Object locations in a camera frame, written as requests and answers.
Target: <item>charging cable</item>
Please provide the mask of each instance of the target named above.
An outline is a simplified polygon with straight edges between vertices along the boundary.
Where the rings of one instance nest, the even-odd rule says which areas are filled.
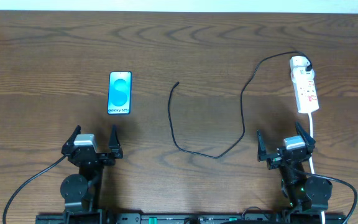
[[[13,199],[16,197],[16,195],[30,182],[32,182],[35,178],[41,176],[42,174],[48,172],[50,169],[54,168],[57,164],[59,164],[61,161],[63,161],[66,158],[66,156],[62,156],[58,161],[56,161],[54,164],[50,165],[49,167],[47,167],[46,169],[44,169],[43,171],[39,172],[38,174],[35,174],[34,176],[32,176],[30,179],[26,180],[12,195],[12,197],[9,199],[9,201],[7,202],[5,209],[4,209],[4,213],[2,215],[2,224],[6,224],[6,215],[7,215],[7,210],[9,209],[9,206],[11,205]]]
[[[308,116],[309,116],[309,127],[310,127],[310,137],[313,138],[313,118],[311,117],[311,112],[308,113]],[[315,174],[314,172],[314,166],[313,166],[313,158],[310,157],[309,158],[309,166],[310,166],[310,172],[312,174]],[[321,212],[321,224],[325,224],[326,223],[326,214],[324,211]]]
[[[195,152],[195,151],[191,151],[191,150],[186,150],[184,148],[181,148],[176,139],[175,139],[175,135],[173,133],[173,125],[172,125],[172,120],[171,120],[171,111],[170,111],[170,108],[171,108],[171,99],[172,99],[172,93],[173,93],[173,90],[179,85],[179,82],[176,82],[176,84],[174,84],[174,86],[172,87],[171,89],[171,92],[169,94],[169,99],[168,99],[168,120],[169,120],[169,126],[171,128],[171,135],[172,135],[172,141],[174,143],[174,145],[179,149],[181,150],[182,152],[187,152],[187,153],[190,153],[190,154],[194,154],[194,155],[198,155],[198,156],[204,156],[204,157],[207,157],[207,158],[210,158],[210,159],[219,159],[221,158],[222,156],[226,155],[226,153],[228,153],[232,148],[234,148],[240,141],[241,139],[244,137],[245,133],[246,133],[246,124],[244,122],[244,111],[242,109],[242,95],[244,93],[244,91],[246,90],[248,84],[254,79],[255,75],[256,75],[256,72],[258,71],[258,68],[259,66],[266,60],[268,59],[271,59],[271,58],[274,58],[274,57],[278,57],[278,56],[281,56],[281,55],[287,55],[287,54],[297,54],[297,55],[301,55],[303,57],[305,57],[305,59],[308,60],[308,64],[305,65],[305,71],[306,72],[311,72],[313,70],[313,67],[312,67],[312,64],[311,64],[311,60],[303,53],[303,52],[300,52],[300,51],[291,51],[291,52],[284,52],[284,53],[280,53],[280,54],[276,54],[276,55],[272,55],[272,56],[269,56],[267,58],[264,58],[262,59],[255,67],[255,70],[252,74],[252,76],[248,79],[248,81],[246,82],[246,84],[244,85],[244,87],[242,87],[242,90],[240,92],[240,112],[241,112],[241,123],[242,123],[242,133],[239,137],[238,140],[236,140],[231,146],[229,146],[229,148],[227,148],[225,151],[223,151],[222,153],[220,153],[220,155],[218,156],[211,156],[209,154],[205,154],[205,153],[201,153],[201,152]]]

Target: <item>phone screen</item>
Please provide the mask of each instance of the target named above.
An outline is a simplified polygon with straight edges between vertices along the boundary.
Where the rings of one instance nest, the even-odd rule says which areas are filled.
[[[131,112],[132,72],[111,72],[109,82],[108,114]]]

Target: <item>white power strip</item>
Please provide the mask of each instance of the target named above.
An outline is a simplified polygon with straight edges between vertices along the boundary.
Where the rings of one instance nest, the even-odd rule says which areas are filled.
[[[309,60],[303,56],[295,56],[290,60],[291,80],[299,113],[311,113],[319,108],[313,80],[314,70],[306,71],[309,64]]]

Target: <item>green led light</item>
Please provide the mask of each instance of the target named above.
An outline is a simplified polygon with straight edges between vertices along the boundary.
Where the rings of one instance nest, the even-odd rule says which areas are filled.
[[[149,218],[149,224],[157,224],[157,218],[155,218],[155,217],[150,217],[150,218]]]

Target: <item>white cord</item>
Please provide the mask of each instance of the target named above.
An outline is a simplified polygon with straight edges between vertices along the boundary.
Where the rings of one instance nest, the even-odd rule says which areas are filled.
[[[309,115],[309,127],[310,127],[310,137],[313,138],[313,119],[311,117],[311,113],[308,113]],[[310,166],[310,172],[312,174],[314,174],[314,167],[313,167],[313,159],[310,157],[309,158],[309,166]],[[324,212],[321,212],[321,224],[325,224],[326,223],[326,214]]]

